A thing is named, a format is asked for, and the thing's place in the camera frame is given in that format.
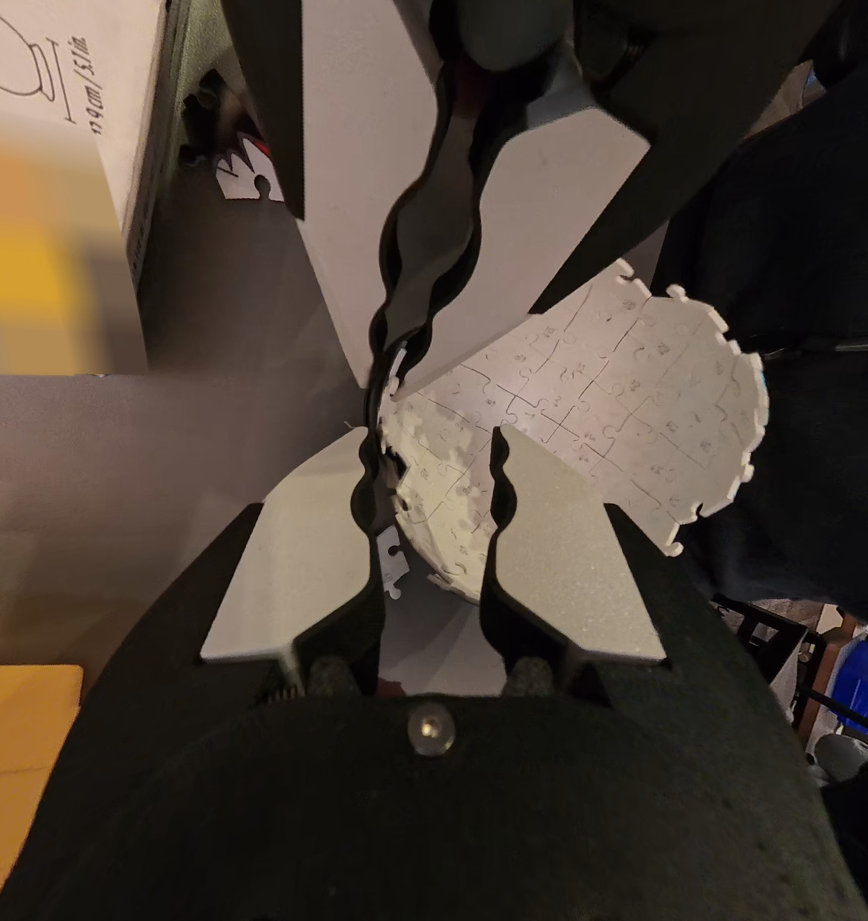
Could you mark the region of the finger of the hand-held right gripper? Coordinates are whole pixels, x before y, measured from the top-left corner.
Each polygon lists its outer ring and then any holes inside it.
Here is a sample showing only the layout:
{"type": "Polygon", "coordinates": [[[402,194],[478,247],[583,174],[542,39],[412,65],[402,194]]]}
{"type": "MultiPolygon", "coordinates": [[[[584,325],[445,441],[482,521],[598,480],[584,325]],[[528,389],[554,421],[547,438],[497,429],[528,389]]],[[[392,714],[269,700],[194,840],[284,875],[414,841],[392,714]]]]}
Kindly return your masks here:
{"type": "Polygon", "coordinates": [[[486,177],[471,275],[434,315],[397,399],[520,327],[649,148],[602,107],[527,107],[486,177]]]}
{"type": "Polygon", "coordinates": [[[302,4],[303,243],[351,372],[371,373],[384,227],[438,123],[430,2],[302,4]]]}

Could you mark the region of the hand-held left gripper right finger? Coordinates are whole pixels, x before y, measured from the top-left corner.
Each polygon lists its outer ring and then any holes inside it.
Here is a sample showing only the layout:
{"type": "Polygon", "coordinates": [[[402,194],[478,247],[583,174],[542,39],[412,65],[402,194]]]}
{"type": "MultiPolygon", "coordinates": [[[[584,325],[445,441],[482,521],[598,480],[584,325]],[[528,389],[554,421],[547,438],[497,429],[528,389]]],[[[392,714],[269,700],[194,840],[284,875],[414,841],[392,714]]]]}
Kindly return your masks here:
{"type": "Polygon", "coordinates": [[[494,487],[479,623],[506,694],[576,688],[597,663],[667,655],[595,487],[511,425],[493,432],[494,487]]]}

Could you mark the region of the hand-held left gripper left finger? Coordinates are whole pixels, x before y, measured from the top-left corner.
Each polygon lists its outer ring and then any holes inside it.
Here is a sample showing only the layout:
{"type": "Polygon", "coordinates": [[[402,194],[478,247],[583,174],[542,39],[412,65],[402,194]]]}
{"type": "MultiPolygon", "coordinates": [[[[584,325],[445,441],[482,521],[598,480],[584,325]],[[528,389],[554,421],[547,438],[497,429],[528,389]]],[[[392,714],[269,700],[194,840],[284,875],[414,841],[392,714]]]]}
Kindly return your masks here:
{"type": "Polygon", "coordinates": [[[266,496],[200,650],[206,662],[272,660],[305,689],[336,657],[375,691],[385,621],[372,533],[375,437],[356,427],[266,496]]]}

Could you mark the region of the colourful puzzle ball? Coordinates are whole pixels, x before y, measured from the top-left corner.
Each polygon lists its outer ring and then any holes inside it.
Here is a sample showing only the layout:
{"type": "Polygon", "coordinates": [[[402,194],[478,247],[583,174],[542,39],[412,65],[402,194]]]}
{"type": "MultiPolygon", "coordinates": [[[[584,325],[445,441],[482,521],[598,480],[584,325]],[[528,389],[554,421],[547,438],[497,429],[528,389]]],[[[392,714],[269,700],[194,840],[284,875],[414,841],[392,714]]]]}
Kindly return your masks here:
{"type": "Polygon", "coordinates": [[[678,285],[652,295],[619,260],[427,386],[382,395],[401,471],[394,514],[429,579],[478,603],[493,430],[512,425],[621,507],[668,557],[681,526],[732,503],[753,474],[769,398],[758,354],[678,285]]]}

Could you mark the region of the black red puzzle piece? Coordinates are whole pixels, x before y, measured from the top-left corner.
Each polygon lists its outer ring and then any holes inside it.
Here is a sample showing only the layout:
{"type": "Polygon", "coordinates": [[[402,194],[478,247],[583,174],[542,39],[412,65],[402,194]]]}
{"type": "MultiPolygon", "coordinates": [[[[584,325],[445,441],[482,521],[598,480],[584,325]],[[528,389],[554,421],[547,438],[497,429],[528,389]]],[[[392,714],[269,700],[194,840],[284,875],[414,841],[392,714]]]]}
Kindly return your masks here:
{"type": "Polygon", "coordinates": [[[245,88],[234,88],[211,68],[184,99],[182,123],[181,162],[208,167],[226,200],[285,200],[245,88]]]}

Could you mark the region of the blue puzzle box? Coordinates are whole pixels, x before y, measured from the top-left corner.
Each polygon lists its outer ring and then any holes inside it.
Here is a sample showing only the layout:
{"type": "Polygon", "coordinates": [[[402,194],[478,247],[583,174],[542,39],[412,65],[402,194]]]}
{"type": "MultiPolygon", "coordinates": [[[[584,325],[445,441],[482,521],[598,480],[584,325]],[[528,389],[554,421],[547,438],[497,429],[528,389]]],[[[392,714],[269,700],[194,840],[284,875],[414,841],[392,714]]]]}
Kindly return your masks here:
{"type": "Polygon", "coordinates": [[[171,142],[189,2],[0,1],[0,113],[94,136],[135,286],[171,142]]]}

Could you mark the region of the blue storage bin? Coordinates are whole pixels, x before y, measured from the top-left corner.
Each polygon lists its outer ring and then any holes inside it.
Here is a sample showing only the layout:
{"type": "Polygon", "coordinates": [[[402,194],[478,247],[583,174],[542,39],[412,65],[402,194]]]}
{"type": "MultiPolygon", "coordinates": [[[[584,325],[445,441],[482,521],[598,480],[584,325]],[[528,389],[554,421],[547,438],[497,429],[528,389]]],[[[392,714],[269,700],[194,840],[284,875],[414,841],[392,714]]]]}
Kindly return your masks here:
{"type": "Polygon", "coordinates": [[[828,696],[868,720],[868,633],[841,651],[828,686],[828,696]]]}

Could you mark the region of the yellow plastic bin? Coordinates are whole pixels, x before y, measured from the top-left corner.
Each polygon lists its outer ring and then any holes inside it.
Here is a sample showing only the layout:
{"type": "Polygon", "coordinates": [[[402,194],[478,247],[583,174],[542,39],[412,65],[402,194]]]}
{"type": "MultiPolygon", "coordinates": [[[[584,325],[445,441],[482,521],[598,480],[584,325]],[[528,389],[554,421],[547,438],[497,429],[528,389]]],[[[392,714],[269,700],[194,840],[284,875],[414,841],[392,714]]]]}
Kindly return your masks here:
{"type": "Polygon", "coordinates": [[[77,665],[0,665],[0,891],[78,715],[77,665]]]}

